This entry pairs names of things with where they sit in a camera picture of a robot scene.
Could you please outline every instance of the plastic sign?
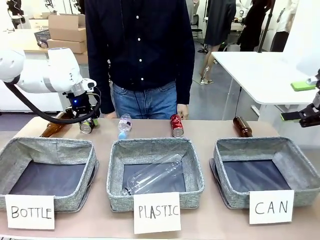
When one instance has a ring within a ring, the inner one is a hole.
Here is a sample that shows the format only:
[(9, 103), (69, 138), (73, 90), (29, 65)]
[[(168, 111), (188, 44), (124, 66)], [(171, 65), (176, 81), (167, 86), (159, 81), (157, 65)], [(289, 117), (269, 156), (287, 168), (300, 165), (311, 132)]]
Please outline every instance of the plastic sign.
[(294, 199), (294, 190), (251, 191), (249, 223), (291, 222)]
[(181, 230), (178, 192), (133, 195), (134, 234)]
[(55, 229), (54, 196), (5, 195), (8, 228)]

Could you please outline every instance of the person's hand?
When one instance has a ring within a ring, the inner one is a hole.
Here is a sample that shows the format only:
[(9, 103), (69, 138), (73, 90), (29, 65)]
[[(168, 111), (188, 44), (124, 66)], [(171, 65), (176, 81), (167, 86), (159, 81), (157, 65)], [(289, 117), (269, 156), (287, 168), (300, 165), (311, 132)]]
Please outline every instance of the person's hand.
[(115, 111), (104, 115), (104, 118), (105, 118), (105, 119), (116, 119), (117, 117), (118, 117), (118, 116), (117, 116), (117, 114), (116, 114)]
[(189, 117), (188, 105), (178, 104), (176, 106), (176, 111), (182, 120), (188, 120), (188, 117)]

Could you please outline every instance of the brown table surface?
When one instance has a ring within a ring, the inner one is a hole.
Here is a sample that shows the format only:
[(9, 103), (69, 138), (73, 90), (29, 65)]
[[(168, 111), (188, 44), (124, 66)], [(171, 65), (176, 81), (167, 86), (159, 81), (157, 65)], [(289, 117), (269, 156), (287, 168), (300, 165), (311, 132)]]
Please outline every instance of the brown table surface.
[[(13, 49), (24, 50), (25, 53), (39, 54), (47, 53), (47, 48), (41, 48), (37, 45), (35, 37), (36, 29), (16, 29), (14, 32), (8, 33), (8, 43)], [(88, 52), (74, 53), (79, 64), (88, 64)]]
[[(100, 127), (91, 134), (81, 134), (77, 124), (69, 125), (56, 137), (84, 139), (94, 143), (100, 167), (87, 202), (77, 213), (57, 214), (54, 231), (8, 229), (7, 215), (0, 212), (0, 235), (54, 238), (145, 238), (197, 240), (313, 240), (320, 236), (320, 198), (313, 206), (295, 208), (291, 223), (249, 225), (248, 210), (230, 210), (220, 197), (214, 183), (209, 159), (213, 157), (215, 141), (235, 137), (231, 121), (183, 121), (185, 137), (194, 143), (200, 159), (205, 189), (200, 207), (181, 211), (182, 231), (134, 235), (132, 212), (114, 213), (106, 193), (107, 169), (112, 143), (118, 136), (117, 119), (100, 120)], [(276, 136), (267, 123), (249, 122), (255, 137)], [(39, 136), (47, 122), (33, 118), (16, 136)], [(133, 120), (129, 138), (171, 137), (168, 120)]]

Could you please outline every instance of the red can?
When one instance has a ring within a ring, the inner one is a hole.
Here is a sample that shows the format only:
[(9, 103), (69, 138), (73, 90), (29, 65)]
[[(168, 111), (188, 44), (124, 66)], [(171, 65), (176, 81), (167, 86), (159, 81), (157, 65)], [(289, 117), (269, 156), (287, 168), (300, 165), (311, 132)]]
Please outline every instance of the red can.
[(180, 138), (184, 135), (184, 126), (182, 126), (181, 117), (178, 114), (174, 114), (170, 117), (172, 136)]

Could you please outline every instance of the dark navy shirt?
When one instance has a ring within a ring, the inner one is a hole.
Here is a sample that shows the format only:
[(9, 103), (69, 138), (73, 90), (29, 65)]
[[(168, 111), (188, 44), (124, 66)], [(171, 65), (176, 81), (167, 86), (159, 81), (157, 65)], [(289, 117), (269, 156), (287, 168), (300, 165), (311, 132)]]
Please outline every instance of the dark navy shirt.
[(89, 74), (102, 93), (102, 113), (115, 110), (109, 77), (132, 91), (175, 81), (177, 103), (189, 104), (195, 46), (186, 0), (86, 0), (85, 19)]

